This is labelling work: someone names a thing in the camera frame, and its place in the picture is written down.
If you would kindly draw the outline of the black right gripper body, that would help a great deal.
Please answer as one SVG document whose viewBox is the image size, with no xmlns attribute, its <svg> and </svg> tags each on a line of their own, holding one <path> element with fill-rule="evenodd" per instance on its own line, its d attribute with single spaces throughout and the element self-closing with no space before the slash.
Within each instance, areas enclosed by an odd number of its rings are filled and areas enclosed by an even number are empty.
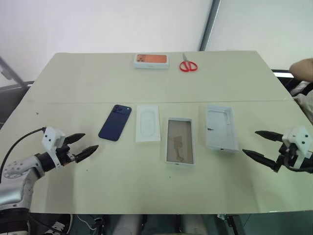
<svg viewBox="0 0 313 235">
<path fill-rule="evenodd" d="M 276 160 L 275 166 L 274 166 L 274 172 L 278 173 L 281 166 L 285 166 L 290 171 L 296 172 L 296 169 L 294 167 L 291 167 L 289 164 L 289 161 L 292 160 L 293 157 L 296 156 L 297 147 L 294 143 L 291 143 L 289 147 L 287 147 L 284 143 L 279 148 L 279 156 Z"/>
</svg>

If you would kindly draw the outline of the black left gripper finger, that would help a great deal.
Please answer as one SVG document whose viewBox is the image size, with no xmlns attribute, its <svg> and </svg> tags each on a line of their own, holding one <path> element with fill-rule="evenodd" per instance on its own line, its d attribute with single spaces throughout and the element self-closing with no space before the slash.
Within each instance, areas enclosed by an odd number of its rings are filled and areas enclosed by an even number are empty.
<svg viewBox="0 0 313 235">
<path fill-rule="evenodd" d="M 65 138 L 65 145 L 73 144 L 79 141 L 83 136 L 85 136 L 85 133 L 75 133 L 73 135 L 67 136 Z"/>
<path fill-rule="evenodd" d="M 99 147 L 99 145 L 93 145 L 93 146 L 90 146 L 90 147 L 84 149 L 81 153 L 74 155 L 75 162 L 79 163 L 79 162 L 83 161 L 84 159 L 88 158 L 97 150 L 98 147 Z"/>
</svg>

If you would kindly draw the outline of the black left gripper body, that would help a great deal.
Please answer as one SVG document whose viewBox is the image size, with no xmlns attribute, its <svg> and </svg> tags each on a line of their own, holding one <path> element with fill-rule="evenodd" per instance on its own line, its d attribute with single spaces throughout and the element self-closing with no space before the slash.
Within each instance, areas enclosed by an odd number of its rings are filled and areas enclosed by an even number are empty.
<svg viewBox="0 0 313 235">
<path fill-rule="evenodd" d="M 78 163 L 76 155 L 70 152 L 69 145 L 73 143 L 75 143 L 75 141 L 65 140 L 63 145 L 56 149 L 56 156 L 61 166 L 65 166 L 71 162 Z"/>
</svg>

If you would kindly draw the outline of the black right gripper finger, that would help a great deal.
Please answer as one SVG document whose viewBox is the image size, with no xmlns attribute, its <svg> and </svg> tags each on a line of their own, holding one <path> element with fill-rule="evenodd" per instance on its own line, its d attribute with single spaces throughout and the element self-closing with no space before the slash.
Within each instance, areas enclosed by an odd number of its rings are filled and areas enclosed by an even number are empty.
<svg viewBox="0 0 313 235">
<path fill-rule="evenodd" d="M 242 151 L 254 161 L 269 167 L 273 171 L 278 171 L 277 164 L 275 161 L 268 159 L 264 155 L 252 150 L 242 149 Z"/>
<path fill-rule="evenodd" d="M 271 141 L 279 141 L 282 142 L 282 134 L 276 133 L 276 132 L 271 132 L 271 131 L 255 131 L 255 134 Z"/>
</svg>

